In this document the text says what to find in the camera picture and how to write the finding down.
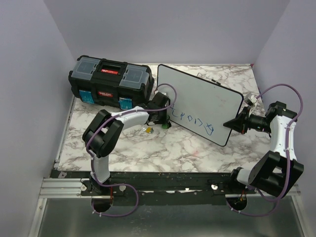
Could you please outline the green black whiteboard eraser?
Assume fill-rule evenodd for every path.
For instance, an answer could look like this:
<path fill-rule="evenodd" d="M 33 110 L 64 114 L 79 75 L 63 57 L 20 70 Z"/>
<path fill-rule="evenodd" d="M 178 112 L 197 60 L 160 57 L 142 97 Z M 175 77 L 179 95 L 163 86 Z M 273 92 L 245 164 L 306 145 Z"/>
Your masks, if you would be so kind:
<path fill-rule="evenodd" d="M 169 128 L 171 127 L 171 123 L 168 121 L 168 122 L 162 124 L 161 127 L 162 127 L 163 129 L 169 129 Z"/>

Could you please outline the white dry-erase whiteboard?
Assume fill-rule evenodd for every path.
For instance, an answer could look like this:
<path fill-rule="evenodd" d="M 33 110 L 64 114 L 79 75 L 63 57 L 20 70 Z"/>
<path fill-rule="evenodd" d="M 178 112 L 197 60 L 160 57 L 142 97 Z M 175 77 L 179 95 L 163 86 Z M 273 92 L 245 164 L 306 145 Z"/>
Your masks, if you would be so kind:
<path fill-rule="evenodd" d="M 158 66 L 157 84 L 174 102 L 167 110 L 172 122 L 226 146 L 232 130 L 223 124 L 238 115 L 244 99 L 240 92 L 163 64 Z"/>

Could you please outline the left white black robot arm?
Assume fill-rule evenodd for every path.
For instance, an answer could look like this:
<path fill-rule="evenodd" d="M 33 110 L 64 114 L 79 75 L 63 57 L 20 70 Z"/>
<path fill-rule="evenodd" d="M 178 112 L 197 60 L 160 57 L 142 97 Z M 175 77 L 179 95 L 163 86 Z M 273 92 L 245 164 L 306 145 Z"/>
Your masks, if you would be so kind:
<path fill-rule="evenodd" d="M 169 125 L 167 109 L 172 105 L 168 96 L 157 92 L 148 103 L 127 111 L 110 113 L 100 110 L 82 136 L 85 149 L 90 155 L 91 172 L 89 183 L 83 183 L 81 191 L 104 195 L 113 187 L 130 187 L 129 184 L 109 184 L 110 153 L 125 129 L 151 122 Z"/>

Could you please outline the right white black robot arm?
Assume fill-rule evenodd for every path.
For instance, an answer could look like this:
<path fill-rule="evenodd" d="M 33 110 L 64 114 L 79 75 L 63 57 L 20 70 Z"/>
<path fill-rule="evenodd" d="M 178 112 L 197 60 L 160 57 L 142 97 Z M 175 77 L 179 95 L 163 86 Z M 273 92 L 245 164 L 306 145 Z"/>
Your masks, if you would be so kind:
<path fill-rule="evenodd" d="M 244 107 L 236 118 L 223 124 L 241 134 L 254 129 L 271 137 L 270 150 L 252 169 L 238 167 L 231 172 L 227 181 L 230 192 L 237 194 L 245 186 L 251 186 L 277 199 L 288 193 L 304 171 L 294 152 L 296 116 L 285 103 L 276 101 L 263 117 L 251 114 L 250 107 Z"/>

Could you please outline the yellow hex key set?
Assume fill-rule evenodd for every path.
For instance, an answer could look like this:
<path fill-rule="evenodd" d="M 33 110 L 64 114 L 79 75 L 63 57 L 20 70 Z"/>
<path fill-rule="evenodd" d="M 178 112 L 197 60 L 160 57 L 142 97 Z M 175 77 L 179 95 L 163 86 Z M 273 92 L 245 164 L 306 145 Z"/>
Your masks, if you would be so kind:
<path fill-rule="evenodd" d="M 142 131 L 148 134 L 152 134 L 154 132 L 154 129 L 152 127 L 143 127 Z"/>

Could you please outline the black plastic toolbox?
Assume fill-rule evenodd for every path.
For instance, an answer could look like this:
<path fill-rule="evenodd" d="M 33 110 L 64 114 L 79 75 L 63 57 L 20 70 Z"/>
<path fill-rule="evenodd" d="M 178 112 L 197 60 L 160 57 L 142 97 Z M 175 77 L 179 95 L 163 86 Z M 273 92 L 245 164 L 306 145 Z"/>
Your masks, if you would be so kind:
<path fill-rule="evenodd" d="M 82 102 L 130 110 L 146 104 L 154 87 L 147 65 L 82 55 L 68 80 L 74 96 Z"/>

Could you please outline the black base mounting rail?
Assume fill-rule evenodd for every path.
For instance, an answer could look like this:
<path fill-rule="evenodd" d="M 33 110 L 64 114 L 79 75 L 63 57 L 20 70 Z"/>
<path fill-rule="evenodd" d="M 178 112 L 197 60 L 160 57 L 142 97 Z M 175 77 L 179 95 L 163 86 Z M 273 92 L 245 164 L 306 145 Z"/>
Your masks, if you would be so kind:
<path fill-rule="evenodd" d="M 255 194 L 231 179 L 230 173 L 171 173 L 171 172 L 112 172 L 109 184 L 129 184 L 130 187 L 113 187 L 101 194 L 82 192 L 83 183 L 89 183 L 89 172 L 62 172 L 52 170 L 50 177 L 59 183 L 75 181 L 79 186 L 78 197 L 92 198 L 98 205 L 226 205 L 231 198 L 245 203 Z"/>

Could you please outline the aluminium extrusion frame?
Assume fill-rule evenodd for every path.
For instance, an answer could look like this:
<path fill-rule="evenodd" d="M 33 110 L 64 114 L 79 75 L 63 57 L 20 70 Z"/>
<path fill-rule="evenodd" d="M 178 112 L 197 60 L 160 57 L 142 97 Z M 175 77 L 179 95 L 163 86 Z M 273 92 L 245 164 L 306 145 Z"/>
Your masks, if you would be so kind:
<path fill-rule="evenodd" d="M 236 181 L 270 150 L 267 133 L 230 132 L 223 146 L 176 123 L 124 130 L 100 186 L 82 135 L 102 106 L 72 102 L 58 158 L 42 182 L 32 237 L 307 237 L 294 185 L 278 204 Z"/>

